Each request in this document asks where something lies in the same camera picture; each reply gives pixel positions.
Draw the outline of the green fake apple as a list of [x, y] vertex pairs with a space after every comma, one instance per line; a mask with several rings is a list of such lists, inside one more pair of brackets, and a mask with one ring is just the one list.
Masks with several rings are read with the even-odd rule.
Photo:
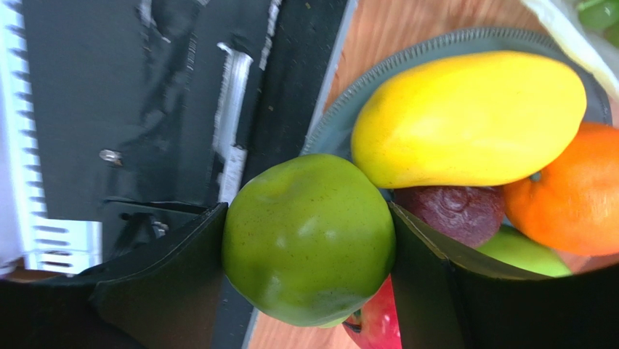
[[573, 274], [553, 249], [530, 240], [510, 225], [502, 225], [477, 251], [506, 264], [545, 276], [557, 278]]

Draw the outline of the pale yellow plastic bag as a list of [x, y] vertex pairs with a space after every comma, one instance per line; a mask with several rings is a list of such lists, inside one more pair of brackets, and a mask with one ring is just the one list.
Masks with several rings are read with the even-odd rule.
[[563, 52], [618, 99], [618, 48], [602, 35], [585, 29], [577, 16], [576, 1], [521, 0]]

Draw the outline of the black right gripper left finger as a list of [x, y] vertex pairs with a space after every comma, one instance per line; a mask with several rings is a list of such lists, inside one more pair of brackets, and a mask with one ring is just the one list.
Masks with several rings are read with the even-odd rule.
[[226, 204], [72, 276], [1, 282], [3, 348], [209, 348]]

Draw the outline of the yellow fake mango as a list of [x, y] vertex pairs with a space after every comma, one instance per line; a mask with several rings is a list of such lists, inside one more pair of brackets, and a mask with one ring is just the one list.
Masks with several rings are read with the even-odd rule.
[[587, 107], [580, 76], [515, 51], [442, 58], [387, 79], [361, 109], [352, 160], [387, 189], [494, 186], [556, 159]]

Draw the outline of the red fake fruit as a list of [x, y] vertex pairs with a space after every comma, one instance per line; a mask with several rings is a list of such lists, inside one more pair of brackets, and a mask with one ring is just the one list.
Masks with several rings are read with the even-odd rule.
[[391, 276], [380, 290], [342, 323], [362, 349], [402, 349]]

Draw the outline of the dark red fake plum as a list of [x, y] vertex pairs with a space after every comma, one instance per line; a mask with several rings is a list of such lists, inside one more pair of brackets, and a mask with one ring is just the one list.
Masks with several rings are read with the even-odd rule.
[[499, 230], [502, 192], [495, 187], [425, 186], [394, 190], [395, 203], [436, 231], [479, 247]]

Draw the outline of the green fake pear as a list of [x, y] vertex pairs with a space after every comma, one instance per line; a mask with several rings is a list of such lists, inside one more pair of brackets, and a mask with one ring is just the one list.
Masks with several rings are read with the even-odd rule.
[[395, 228], [379, 190], [352, 163], [310, 154], [248, 182], [227, 211], [222, 265], [264, 314], [294, 326], [343, 321], [394, 265]]

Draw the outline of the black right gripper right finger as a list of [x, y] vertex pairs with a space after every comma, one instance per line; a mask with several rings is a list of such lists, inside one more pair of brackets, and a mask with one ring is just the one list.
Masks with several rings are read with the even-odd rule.
[[404, 348], [616, 348], [618, 267], [561, 278], [516, 268], [390, 205]]

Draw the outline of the orange fake orange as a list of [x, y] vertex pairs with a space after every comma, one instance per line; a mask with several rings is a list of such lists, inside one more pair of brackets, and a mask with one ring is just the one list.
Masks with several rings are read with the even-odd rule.
[[584, 121], [538, 180], [503, 187], [511, 224], [564, 252], [618, 253], [618, 129]]

